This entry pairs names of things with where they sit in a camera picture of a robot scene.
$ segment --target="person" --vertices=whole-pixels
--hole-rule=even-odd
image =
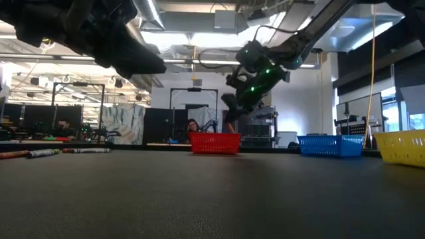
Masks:
[[[191,132],[199,132],[199,125],[198,125],[198,123],[197,123],[196,120],[189,119],[187,121],[187,131],[189,133],[191,133]]]
[[[60,119],[58,122],[59,130],[55,132],[55,137],[67,137],[71,140],[75,140],[76,131],[70,128],[69,120],[66,118]]]

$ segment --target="red basket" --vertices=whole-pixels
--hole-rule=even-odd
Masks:
[[[190,133],[193,153],[239,152],[239,133]]]

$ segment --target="workbench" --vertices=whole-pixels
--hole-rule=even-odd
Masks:
[[[0,238],[423,238],[425,170],[178,151],[0,161]]]

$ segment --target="plastic basket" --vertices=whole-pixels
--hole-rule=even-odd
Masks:
[[[317,135],[298,136],[298,141],[302,155],[359,157],[363,138],[358,135]]]
[[[193,153],[239,152],[239,133],[190,133]]]
[[[385,162],[425,167],[425,130],[376,133],[375,139]]]

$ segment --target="yellow basket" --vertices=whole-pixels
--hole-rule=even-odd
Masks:
[[[425,167],[425,130],[376,133],[375,138],[385,162]]]

